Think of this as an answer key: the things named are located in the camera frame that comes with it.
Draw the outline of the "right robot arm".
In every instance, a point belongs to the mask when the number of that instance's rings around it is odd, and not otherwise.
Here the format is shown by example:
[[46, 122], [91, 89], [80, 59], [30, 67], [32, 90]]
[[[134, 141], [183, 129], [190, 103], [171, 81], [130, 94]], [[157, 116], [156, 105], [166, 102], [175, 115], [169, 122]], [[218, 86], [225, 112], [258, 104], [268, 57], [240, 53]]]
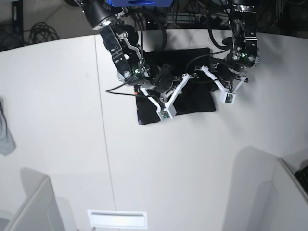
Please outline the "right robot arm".
[[123, 86], [138, 85], [145, 90], [144, 97], [160, 102], [161, 95], [172, 89], [172, 67], [157, 64], [144, 50], [143, 31], [122, 20], [143, 12], [154, 19], [162, 32], [163, 51], [167, 44], [167, 32], [157, 17], [144, 9], [114, 7], [105, 0], [78, 0], [92, 30], [98, 30], [105, 48], [109, 51]]

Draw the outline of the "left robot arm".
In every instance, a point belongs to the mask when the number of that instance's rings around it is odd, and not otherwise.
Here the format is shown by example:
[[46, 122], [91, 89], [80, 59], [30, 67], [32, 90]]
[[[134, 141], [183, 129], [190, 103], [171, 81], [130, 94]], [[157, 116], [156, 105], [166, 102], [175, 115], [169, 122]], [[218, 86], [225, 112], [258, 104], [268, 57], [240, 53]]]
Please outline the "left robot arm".
[[[228, 0], [226, 5], [208, 10], [206, 26], [209, 37], [216, 48], [229, 52], [224, 59], [209, 59], [211, 70], [218, 77], [216, 83], [221, 83], [227, 92], [234, 93], [233, 81], [239, 80], [244, 71], [258, 62], [256, 13], [258, 6], [260, 6], [259, 0]], [[211, 19], [213, 13], [227, 9], [230, 10], [228, 23], [232, 36], [225, 38], [220, 45], [214, 38]]]

